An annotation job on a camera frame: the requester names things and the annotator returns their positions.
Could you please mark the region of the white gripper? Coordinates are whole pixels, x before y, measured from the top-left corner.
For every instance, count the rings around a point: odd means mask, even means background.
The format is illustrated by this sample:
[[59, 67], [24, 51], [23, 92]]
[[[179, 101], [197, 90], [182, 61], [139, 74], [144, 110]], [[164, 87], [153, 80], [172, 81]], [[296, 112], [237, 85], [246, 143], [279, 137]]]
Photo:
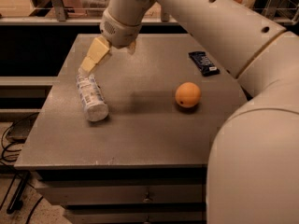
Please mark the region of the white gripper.
[[121, 23], [114, 19], [106, 9], [100, 22], [102, 36], [96, 37], [91, 43], [78, 73], [83, 77], [87, 77], [96, 65], [105, 59], [110, 52], [111, 45], [117, 49], [127, 47], [128, 53], [133, 55], [136, 47], [135, 40], [140, 30], [140, 24], [132, 26]]

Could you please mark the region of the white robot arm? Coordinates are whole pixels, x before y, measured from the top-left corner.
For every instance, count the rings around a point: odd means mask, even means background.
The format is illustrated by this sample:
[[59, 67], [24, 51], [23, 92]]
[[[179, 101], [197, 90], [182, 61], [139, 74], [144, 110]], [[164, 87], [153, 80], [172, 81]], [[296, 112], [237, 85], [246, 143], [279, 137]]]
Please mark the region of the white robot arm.
[[80, 73], [131, 45], [153, 3], [252, 97], [214, 139], [207, 224], [299, 224], [299, 36], [233, 0], [110, 0]]

